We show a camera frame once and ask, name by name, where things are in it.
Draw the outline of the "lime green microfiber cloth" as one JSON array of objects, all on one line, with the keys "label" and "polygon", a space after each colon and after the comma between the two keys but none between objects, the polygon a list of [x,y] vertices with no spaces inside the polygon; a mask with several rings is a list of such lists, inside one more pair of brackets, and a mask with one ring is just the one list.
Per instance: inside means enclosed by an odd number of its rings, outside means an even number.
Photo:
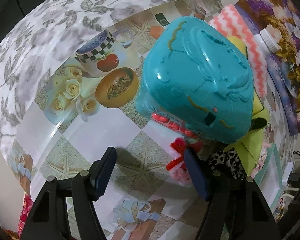
[{"label": "lime green microfiber cloth", "polygon": [[255,92],[250,129],[240,141],[233,144],[246,175],[251,175],[257,165],[262,150],[264,129],[269,119],[268,109]]}]

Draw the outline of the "teal shallow cardboard tray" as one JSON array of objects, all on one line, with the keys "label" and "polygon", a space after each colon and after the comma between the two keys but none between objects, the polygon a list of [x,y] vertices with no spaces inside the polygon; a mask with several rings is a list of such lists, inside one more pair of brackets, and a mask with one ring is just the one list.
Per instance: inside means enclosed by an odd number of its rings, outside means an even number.
[{"label": "teal shallow cardboard tray", "polygon": [[267,149],[264,166],[257,173],[254,180],[260,188],[271,211],[274,212],[283,190],[280,159],[275,144],[272,144],[271,147]]}]

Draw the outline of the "red pink yarn bow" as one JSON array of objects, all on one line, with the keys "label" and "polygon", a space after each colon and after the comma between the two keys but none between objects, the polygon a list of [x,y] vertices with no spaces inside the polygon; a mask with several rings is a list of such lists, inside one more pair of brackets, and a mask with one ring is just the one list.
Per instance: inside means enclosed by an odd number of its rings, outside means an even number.
[{"label": "red pink yarn bow", "polygon": [[170,144],[170,148],[172,160],[166,165],[166,170],[169,172],[171,178],[180,185],[191,185],[192,180],[186,168],[184,153],[186,149],[193,148],[198,154],[203,148],[203,143],[198,141],[190,144],[184,138],[176,138],[175,141]]}]

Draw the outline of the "leopard print scrunchie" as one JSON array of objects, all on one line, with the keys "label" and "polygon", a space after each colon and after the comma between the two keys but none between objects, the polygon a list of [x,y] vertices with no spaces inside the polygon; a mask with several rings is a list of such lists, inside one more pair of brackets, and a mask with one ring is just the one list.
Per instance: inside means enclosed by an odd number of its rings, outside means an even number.
[{"label": "leopard print scrunchie", "polygon": [[234,148],[226,152],[214,150],[207,163],[212,170],[227,170],[235,179],[243,180],[247,175]]}]

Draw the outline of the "white pill bottle green label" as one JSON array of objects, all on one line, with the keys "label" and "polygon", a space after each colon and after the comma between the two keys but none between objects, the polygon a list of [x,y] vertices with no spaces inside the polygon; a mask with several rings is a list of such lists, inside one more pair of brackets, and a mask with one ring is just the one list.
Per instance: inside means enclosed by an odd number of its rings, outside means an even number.
[{"label": "white pill bottle green label", "polygon": [[264,57],[279,51],[279,45],[266,28],[262,29],[258,34],[255,34],[254,38]]}]

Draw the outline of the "floral oil painting canvas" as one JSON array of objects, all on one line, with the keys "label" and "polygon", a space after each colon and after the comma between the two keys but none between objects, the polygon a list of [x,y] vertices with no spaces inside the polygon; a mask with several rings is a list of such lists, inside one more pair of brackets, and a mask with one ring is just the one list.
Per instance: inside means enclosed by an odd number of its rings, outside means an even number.
[{"label": "floral oil painting canvas", "polygon": [[266,29],[279,46],[267,57],[290,135],[300,133],[300,5],[293,0],[239,0],[235,4],[253,34]]}]

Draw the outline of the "pink white chevron cloth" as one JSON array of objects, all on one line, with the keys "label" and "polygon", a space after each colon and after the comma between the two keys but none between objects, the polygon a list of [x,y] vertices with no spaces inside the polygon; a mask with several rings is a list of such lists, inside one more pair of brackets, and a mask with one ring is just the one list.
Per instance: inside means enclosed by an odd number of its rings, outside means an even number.
[{"label": "pink white chevron cloth", "polygon": [[234,5],[225,6],[219,15],[208,22],[225,37],[235,36],[242,40],[248,52],[248,61],[253,70],[254,86],[260,98],[267,94],[267,63],[253,33]]}]

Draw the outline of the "teal plastic toy box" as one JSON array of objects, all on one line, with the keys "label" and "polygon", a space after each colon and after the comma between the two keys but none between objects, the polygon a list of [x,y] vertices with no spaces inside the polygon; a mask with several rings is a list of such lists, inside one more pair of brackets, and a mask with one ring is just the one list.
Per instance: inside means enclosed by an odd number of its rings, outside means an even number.
[{"label": "teal plastic toy box", "polygon": [[145,58],[136,110],[232,144],[250,129],[253,101],[247,57],[206,22],[185,16],[167,26]]}]

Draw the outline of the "checkered picture table mat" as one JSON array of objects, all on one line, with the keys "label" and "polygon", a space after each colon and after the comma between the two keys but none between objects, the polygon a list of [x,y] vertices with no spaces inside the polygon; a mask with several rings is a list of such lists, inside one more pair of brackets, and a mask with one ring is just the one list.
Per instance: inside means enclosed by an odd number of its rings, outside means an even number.
[{"label": "checkered picture table mat", "polygon": [[225,6],[217,0],[168,2],[108,27],[111,45],[94,76],[67,59],[37,93],[17,131],[12,171],[26,192],[21,231],[44,179],[74,177],[112,146],[117,163],[105,195],[94,202],[107,239],[193,239],[206,210],[191,185],[174,181],[166,165],[171,142],[196,142],[178,126],[170,131],[136,110],[143,61],[159,34],[182,16],[209,22]]}]

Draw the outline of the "black power adapter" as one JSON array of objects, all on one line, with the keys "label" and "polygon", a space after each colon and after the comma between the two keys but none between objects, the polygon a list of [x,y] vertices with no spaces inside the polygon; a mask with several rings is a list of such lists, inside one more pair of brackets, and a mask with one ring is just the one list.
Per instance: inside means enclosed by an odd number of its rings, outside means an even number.
[{"label": "black power adapter", "polygon": [[288,184],[300,184],[300,174],[294,172],[290,173],[288,177]]}]

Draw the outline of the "grey floral tablecloth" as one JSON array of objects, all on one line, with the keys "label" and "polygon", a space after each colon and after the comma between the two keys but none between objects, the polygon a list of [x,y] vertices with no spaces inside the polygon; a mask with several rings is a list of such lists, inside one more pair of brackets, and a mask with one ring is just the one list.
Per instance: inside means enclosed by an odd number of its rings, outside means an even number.
[{"label": "grey floral tablecloth", "polygon": [[0,150],[12,147],[48,79],[80,46],[120,20],[177,0],[46,0],[0,42]]}]

